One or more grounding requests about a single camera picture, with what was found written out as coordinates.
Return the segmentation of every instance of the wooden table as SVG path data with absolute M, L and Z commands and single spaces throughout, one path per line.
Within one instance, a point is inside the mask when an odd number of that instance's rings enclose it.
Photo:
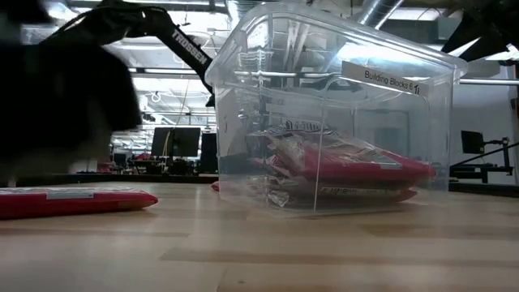
M 114 185 L 160 203 L 0 221 L 0 291 L 519 291 L 519 200 L 450 194 L 401 213 L 276 219 L 209 185 L 95 184 Z

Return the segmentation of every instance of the clear plastic bin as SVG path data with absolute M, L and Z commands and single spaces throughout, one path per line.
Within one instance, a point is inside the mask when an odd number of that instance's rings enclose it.
M 308 6 L 257 6 L 206 75 L 221 198 L 304 216 L 447 191 L 453 85 L 466 68 Z

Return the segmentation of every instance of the ceiling duct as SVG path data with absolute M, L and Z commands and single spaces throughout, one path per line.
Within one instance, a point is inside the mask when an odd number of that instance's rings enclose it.
M 404 0 L 366 0 L 362 5 L 362 11 L 356 15 L 357 22 L 380 29 L 403 2 Z

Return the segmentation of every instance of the table surface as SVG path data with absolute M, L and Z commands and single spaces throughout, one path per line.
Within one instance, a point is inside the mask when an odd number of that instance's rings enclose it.
M 519 200 L 451 193 L 399 213 L 280 219 L 209 185 L 83 186 L 160 202 L 0 221 L 0 291 L 519 291 Z

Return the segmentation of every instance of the pipe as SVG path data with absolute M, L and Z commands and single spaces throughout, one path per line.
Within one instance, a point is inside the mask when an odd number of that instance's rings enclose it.
M 463 78 L 460 84 L 519 86 L 519 79 Z
M 357 16 L 357 22 L 380 29 L 403 2 L 404 0 L 365 0 L 362 11 Z

